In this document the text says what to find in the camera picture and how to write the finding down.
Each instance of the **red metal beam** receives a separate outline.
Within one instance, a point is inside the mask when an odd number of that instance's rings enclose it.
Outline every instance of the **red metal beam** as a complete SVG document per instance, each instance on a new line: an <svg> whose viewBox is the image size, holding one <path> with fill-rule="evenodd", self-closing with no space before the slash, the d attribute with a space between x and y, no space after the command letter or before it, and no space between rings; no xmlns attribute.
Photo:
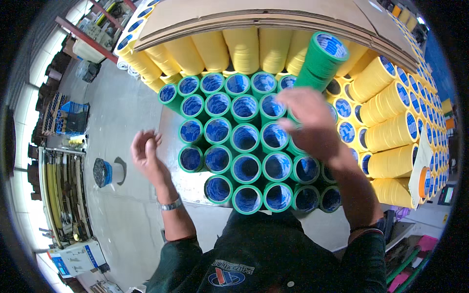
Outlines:
<svg viewBox="0 0 469 293"><path fill-rule="evenodd" d="M137 7L134 5L134 3L132 2L132 0L124 0L125 4L127 4L130 9L135 12L135 10L137 10Z"/></svg>
<svg viewBox="0 0 469 293"><path fill-rule="evenodd" d="M101 10L101 12L112 22L114 23L114 25L116 26L116 28L118 29L121 29L121 30L124 30L124 27L121 26L121 24L119 23L119 21L117 19L115 19L112 15L109 14L109 12L106 11L106 9L104 9L103 7L101 7L95 0L89 0L91 3L93 3L94 6L96 6L96 8L98 8L99 10Z"/></svg>
<svg viewBox="0 0 469 293"><path fill-rule="evenodd" d="M101 46L98 42L90 38L87 34L82 32L78 27L74 26L71 22L69 22L66 19L62 19L60 17L55 18L55 22L66 28L67 30L71 31L74 33L79 39L90 45L92 48L96 49L98 52L103 54L106 58L117 64L117 59L118 57L113 55L110 51L108 51L106 48Z"/></svg>

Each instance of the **person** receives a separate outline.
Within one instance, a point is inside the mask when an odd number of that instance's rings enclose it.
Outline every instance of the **person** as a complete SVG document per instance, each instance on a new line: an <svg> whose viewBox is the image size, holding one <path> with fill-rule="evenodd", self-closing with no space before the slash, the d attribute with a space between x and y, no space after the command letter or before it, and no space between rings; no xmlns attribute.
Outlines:
<svg viewBox="0 0 469 293"><path fill-rule="evenodd" d="M134 163L154 185L160 204L169 207L161 212L167 243L158 268L144 283L147 293L386 292L385 240L376 228L383 213L369 180L337 135L324 98L299 88L281 91L277 101L291 108L302 127L288 119L279 124L338 183L350 223L342 260L309 239L289 211L271 216L233 211L214 248L202 254L194 223L177 204L171 174L157 157L161 134L142 131L131 146Z"/></svg>

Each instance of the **metal watch band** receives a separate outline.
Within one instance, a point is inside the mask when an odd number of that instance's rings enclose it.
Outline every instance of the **metal watch band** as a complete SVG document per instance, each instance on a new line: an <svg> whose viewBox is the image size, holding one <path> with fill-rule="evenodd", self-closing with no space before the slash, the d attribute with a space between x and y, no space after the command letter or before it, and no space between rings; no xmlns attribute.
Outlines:
<svg viewBox="0 0 469 293"><path fill-rule="evenodd" d="M178 196L178 198L170 204L161 204L158 202L158 206L160 210L175 210L179 208L181 205L182 205L182 200L180 196Z"/></svg>

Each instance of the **hand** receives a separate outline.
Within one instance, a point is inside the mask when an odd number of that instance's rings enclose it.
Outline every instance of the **hand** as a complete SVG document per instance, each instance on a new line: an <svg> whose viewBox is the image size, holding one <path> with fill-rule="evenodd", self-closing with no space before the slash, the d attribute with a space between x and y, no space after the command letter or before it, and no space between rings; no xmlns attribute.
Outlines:
<svg viewBox="0 0 469 293"><path fill-rule="evenodd" d="M297 147L325 164L339 155L342 142L320 92L308 88L286 89L276 99L291 108L302 124L298 128L292 120L281 118L278 121L292 136Z"/></svg>
<svg viewBox="0 0 469 293"><path fill-rule="evenodd" d="M161 144L161 133L155 130L139 131L135 137L130 152L135 167L156 187L172 185L171 173L156 156L156 148Z"/></svg>

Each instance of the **dark green shirt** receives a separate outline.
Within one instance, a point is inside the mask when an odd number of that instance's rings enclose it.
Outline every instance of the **dark green shirt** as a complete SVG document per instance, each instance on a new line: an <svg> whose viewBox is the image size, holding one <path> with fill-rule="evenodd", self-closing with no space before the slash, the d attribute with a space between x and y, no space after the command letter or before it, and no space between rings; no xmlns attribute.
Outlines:
<svg viewBox="0 0 469 293"><path fill-rule="evenodd" d="M342 261L302 231L278 223L225 228L202 254L196 239L168 242L144 283L156 292L386 292L385 241L368 231Z"/></svg>

